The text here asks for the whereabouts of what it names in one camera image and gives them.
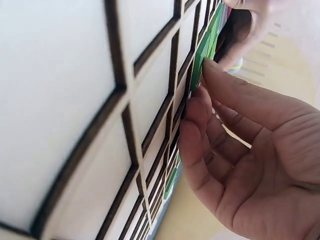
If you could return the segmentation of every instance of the skin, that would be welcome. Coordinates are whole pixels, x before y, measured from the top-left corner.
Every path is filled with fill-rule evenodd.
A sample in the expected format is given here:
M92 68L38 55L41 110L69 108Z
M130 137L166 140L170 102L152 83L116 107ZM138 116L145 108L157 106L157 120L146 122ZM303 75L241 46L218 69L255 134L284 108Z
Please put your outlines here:
M193 192L248 239L320 239L320 112L209 59L202 73L206 89L192 93L178 143Z
M225 71L259 43L273 24L273 16L288 0L225 0L233 8L217 41L214 60Z

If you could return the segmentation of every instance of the floor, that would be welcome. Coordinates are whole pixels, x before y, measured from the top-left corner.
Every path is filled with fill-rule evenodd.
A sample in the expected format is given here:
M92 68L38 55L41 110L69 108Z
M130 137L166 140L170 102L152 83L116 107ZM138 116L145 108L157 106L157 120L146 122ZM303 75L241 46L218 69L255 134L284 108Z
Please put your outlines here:
M320 1L290 0L265 39L244 57L237 76L320 109ZM198 201L185 176L178 183L155 240L243 240Z

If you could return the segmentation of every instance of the white panel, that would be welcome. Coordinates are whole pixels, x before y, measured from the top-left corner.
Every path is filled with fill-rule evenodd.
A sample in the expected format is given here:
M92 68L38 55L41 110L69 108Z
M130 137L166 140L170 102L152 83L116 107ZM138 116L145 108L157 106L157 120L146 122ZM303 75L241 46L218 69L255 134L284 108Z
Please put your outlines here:
M95 148L95 144L99 144L99 147L94 156L88 154L82 160L90 164L75 186L73 195L67 200L54 231L56 239L94 239L131 166L120 119L107 133L104 141L94 142L92 148Z
M138 221L139 221L139 218L140 218L143 210L144 210L144 209L143 209L142 205L140 205L140 207L138 208L138 210L137 210L136 213L135 213L135 216L134 216L134 218L133 218L133 220L132 220L132 222L131 222L131 225L130 225L128 231L126 232L125 239L130 239L130 238L131 238L132 233L134 232L134 230L135 230L135 228L136 228L136 226L137 226L137 223L138 223Z
M157 180L157 178L158 178L158 176L159 176L159 173L160 173L160 171L161 171L161 168L162 168L163 164L164 164L164 158L162 157L161 160L160 160L160 162L159 162L158 167L156 168L156 170L155 170L155 172L154 172L154 175L153 175L153 177L152 177L152 179L151 179L150 185L149 185L149 187L148 187L148 189L147 189L148 196L150 196L150 193L151 193L152 189L153 189L154 186L155 186L156 180Z
M146 218L147 218L147 216L145 215L145 217L142 219L142 222L141 222L138 230L136 231L136 235L134 236L133 240L138 240L138 235L139 235L139 233L140 233L140 231L141 231L141 229L142 229L142 227L144 225L144 222L145 222Z
M209 13L211 13L212 10L214 9L214 7L216 7L216 5L214 4L214 2L215 2L215 0L211 0L211 2L210 2L210 12L209 12Z
M133 181L126 195L124 196L118 211L114 216L114 219L104 237L104 240L119 239L120 234L124 229L124 226L132 211L132 208L136 203L138 196L139 196L138 187L137 187L136 181Z
M155 135L150 143L150 146L144 156L143 169L144 177L147 178L150 169L156 159L156 156L160 150L162 143L164 142L166 135L166 117L162 119L158 129L155 132Z
M179 86L176 89L176 96L175 96L174 103L173 103L173 114L174 115L176 114L176 112L178 110L178 107L179 107L179 105L181 103L181 100L182 100L182 98L184 97L184 94L185 94L187 72L188 71L185 71L183 77L181 78Z
M126 0L130 55L134 62L174 15L174 0Z
M144 76L135 96L141 143L145 139L169 88L171 44L168 42Z
M155 192L154 192L154 195L153 195L151 201L149 202L149 206L152 206L153 203L154 203L154 201L158 200L159 198L162 198L161 195L158 195L158 196L157 196L158 192L161 191L160 185L161 185L162 181L163 181L163 180L161 179L161 181L159 182L158 186L156 186L156 190L155 190Z
M27 230L115 87L102 0L2 0L0 220Z
M201 29L203 28L203 26L205 24L207 1L208 0L201 1L198 33L200 33Z
M182 64L186 60L188 53L191 50L192 33L195 22L195 10L190 12L187 18L182 23L179 36L178 60L177 69L180 70Z
M1 240L35 240L33 237L19 235L12 231L8 231L2 228L0 228L0 239Z

